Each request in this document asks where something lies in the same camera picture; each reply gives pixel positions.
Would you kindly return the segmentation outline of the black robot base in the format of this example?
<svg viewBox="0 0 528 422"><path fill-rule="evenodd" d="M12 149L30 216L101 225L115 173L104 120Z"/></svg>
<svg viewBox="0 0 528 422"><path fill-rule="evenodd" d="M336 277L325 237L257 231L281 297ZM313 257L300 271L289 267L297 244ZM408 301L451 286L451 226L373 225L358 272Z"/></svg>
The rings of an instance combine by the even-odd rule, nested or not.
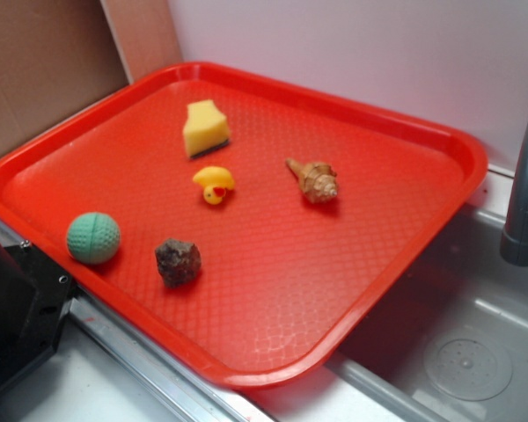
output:
<svg viewBox="0 0 528 422"><path fill-rule="evenodd" d="M0 393L56 353L73 293L41 249L0 244Z"/></svg>

